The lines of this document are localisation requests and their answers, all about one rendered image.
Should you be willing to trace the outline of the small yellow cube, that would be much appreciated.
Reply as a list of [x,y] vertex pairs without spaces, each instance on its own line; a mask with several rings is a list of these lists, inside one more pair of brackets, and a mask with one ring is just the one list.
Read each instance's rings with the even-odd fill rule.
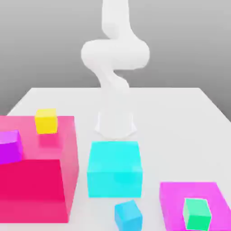
[[56,109],[38,109],[35,114],[35,124],[38,134],[57,133],[58,119],[56,115]]

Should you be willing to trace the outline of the small blue cube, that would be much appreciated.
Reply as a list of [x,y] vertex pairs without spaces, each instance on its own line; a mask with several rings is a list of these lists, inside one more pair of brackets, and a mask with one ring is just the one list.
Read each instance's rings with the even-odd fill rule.
[[119,231],[142,230],[143,216],[134,200],[115,205],[114,211]]

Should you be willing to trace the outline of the small purple cube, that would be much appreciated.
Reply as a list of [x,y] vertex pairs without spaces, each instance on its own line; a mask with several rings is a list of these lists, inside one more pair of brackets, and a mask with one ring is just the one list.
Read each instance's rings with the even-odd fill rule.
[[0,131],[0,164],[19,162],[22,158],[23,146],[19,131]]

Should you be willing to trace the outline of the small green cube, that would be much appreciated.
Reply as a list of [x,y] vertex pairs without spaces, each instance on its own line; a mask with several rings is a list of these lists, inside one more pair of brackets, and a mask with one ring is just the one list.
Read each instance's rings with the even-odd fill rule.
[[186,230],[209,230],[212,214],[206,199],[185,198],[182,214]]

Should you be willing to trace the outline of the large cyan box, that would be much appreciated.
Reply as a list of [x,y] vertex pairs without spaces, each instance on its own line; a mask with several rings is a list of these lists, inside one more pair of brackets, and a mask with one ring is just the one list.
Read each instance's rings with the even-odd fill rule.
[[92,142],[87,184],[90,198],[140,198],[143,168],[138,142]]

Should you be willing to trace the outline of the large pink box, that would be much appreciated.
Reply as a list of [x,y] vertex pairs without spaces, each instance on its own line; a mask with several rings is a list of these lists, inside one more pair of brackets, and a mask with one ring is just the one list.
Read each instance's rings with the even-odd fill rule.
[[56,134],[38,134],[33,116],[0,116],[0,131],[18,130],[23,160],[59,160],[64,201],[0,200],[0,223],[67,223],[79,175],[73,116],[58,117]]

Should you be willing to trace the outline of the large magenta box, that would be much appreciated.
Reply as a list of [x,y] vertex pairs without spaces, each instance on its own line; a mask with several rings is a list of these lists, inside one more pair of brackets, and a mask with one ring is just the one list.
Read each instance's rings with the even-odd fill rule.
[[208,201],[212,220],[208,231],[231,231],[231,209],[215,182],[162,182],[159,199],[166,231],[185,229],[183,206],[185,198]]

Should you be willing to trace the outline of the large crimson box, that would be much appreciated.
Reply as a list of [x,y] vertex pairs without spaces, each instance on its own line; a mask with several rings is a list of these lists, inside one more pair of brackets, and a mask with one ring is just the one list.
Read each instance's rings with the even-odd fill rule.
[[0,200],[64,201],[59,160],[0,165]]

